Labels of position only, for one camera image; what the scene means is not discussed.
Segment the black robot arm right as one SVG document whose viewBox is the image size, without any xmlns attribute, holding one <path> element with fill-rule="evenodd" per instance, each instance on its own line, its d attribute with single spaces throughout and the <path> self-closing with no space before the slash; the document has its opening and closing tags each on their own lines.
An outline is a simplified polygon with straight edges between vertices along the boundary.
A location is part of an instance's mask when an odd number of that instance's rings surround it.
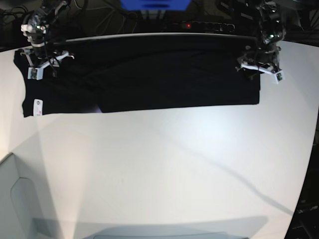
<svg viewBox="0 0 319 239">
<path fill-rule="evenodd" d="M 64 58 L 74 58 L 68 51 L 48 53 L 50 28 L 57 21 L 59 14 L 70 5 L 68 0 L 45 0 L 41 6 L 23 20 L 21 31 L 31 44 L 30 49 L 24 49 L 21 55 L 27 58 L 29 80 L 42 80 L 44 70 L 51 67 L 53 75 Z"/>
</svg>

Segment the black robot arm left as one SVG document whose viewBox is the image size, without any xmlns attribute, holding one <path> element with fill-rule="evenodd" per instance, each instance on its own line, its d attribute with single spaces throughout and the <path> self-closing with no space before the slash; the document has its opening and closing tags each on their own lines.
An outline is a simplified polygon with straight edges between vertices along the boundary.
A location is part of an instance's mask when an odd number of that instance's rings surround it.
<svg viewBox="0 0 319 239">
<path fill-rule="evenodd" d="M 252 37 L 254 46 L 246 46 L 237 58 L 240 70 L 254 70 L 270 75 L 275 84 L 284 79 L 277 43 L 286 31 L 280 7 L 272 0 L 219 0 L 217 8 L 231 18 L 234 29 L 228 32 Z"/>
</svg>

